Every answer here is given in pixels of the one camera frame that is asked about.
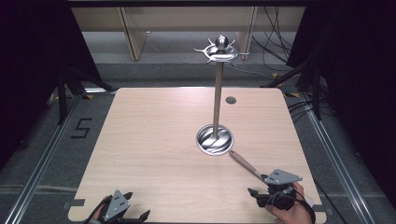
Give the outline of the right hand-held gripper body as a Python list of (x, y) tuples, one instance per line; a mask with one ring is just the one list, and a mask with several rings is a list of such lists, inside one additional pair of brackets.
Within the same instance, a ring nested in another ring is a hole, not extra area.
[(256, 199), (259, 207), (272, 205), (279, 210), (289, 210), (293, 207), (296, 199), (296, 189), (293, 182), (302, 181), (299, 175), (275, 169), (267, 177), (267, 194), (260, 194), (260, 198)]

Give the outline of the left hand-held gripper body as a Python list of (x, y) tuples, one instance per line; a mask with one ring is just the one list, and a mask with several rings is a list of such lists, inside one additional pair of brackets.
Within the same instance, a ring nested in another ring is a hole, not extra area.
[(123, 193), (116, 189), (111, 197), (110, 203), (108, 204), (107, 210), (103, 215), (104, 223), (111, 224), (117, 219), (123, 217), (129, 207), (129, 200), (126, 201), (123, 197)]

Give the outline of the wooden handled utensil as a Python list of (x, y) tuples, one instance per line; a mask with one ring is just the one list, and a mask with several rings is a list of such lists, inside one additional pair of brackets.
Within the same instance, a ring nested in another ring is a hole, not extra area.
[(242, 165), (250, 173), (258, 177), (260, 181), (262, 181), (261, 173), (255, 167), (253, 167), (247, 160), (245, 160), (240, 154), (238, 154), (236, 151), (231, 150), (230, 155), (236, 162)]

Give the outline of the metal utensil rack with hooks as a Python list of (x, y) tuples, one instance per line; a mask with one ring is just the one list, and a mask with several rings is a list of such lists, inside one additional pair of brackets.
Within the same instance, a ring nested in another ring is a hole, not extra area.
[(195, 51), (202, 52), (208, 63), (216, 65), (213, 121), (198, 131), (195, 142), (206, 155), (221, 156), (228, 153), (234, 143), (233, 133), (219, 124), (224, 64), (228, 63), (233, 66), (233, 61), (241, 55), (241, 52), (233, 46), (234, 41), (229, 42), (224, 35), (220, 35), (215, 41), (208, 40), (208, 42), (207, 47), (195, 49)]

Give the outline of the person's left hand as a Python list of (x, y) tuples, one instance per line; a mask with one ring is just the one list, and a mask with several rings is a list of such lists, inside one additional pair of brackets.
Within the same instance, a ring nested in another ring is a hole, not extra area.
[(94, 209), (94, 214), (92, 215), (89, 224), (101, 224), (102, 210), (105, 208), (106, 203), (109, 201), (109, 197), (106, 196), (101, 202), (100, 206)]

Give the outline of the person's right hand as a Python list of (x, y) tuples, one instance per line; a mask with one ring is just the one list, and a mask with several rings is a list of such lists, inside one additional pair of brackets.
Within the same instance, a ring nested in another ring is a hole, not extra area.
[(276, 217), (276, 224), (315, 224), (310, 213), (298, 202), (290, 210), (279, 210), (271, 205), (266, 205), (265, 209)]

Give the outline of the black metal stand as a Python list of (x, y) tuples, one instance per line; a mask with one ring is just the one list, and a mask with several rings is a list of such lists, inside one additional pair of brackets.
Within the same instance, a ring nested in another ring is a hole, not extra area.
[(73, 95), (80, 96), (85, 91), (83, 85), (81, 84), (82, 80), (89, 81), (92, 84), (104, 89), (105, 91), (117, 90), (117, 88), (106, 84), (100, 77), (91, 76), (81, 69), (64, 64), (60, 68), (60, 72), (57, 75), (57, 91), (60, 108), (60, 117), (58, 121), (59, 124), (64, 122), (68, 114), (65, 88), (68, 88)]
[(297, 74), (301, 75), (296, 84), (298, 91), (306, 91), (309, 86), (312, 87), (313, 112), (316, 118), (321, 120), (319, 112), (320, 73), (313, 60), (306, 60), (280, 78), (264, 85), (264, 88), (274, 88)]

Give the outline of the black curtain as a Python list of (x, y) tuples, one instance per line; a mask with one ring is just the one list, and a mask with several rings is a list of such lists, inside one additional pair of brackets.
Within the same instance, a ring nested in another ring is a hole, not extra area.
[(0, 0), (0, 170), (70, 70), (101, 78), (68, 1)]
[(317, 71), (356, 150), (396, 208), (396, 0), (324, 0), (305, 8), (288, 65), (324, 38)]

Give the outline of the beige wooden cabinet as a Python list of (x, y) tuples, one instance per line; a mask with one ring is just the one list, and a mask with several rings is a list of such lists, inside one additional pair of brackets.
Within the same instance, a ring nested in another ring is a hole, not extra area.
[(234, 32), (248, 52), (255, 32), (275, 24), (284, 32), (300, 26), (304, 7), (73, 7), (83, 32), (122, 32), (130, 58), (137, 61), (148, 32)]

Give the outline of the aluminium floor rail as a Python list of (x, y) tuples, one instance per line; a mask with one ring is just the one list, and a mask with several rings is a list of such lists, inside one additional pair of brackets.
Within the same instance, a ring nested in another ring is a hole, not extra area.
[(317, 119), (312, 110), (308, 110), (307, 114), (361, 224), (375, 224), (374, 216), (339, 156), (322, 121)]
[(80, 102), (80, 96), (74, 96), (69, 105), (66, 107), (66, 115), (64, 119), (56, 126), (56, 129), (49, 140), (43, 154), (37, 162), (35, 169), (31, 173), (28, 181), (21, 189), (21, 192), (7, 214), (4, 224), (19, 224), (30, 201), (35, 194), (36, 187), (42, 179), (43, 174), (46, 172), (50, 161), (59, 146), (61, 139), (64, 136), (64, 131), (73, 115), (77, 104)]

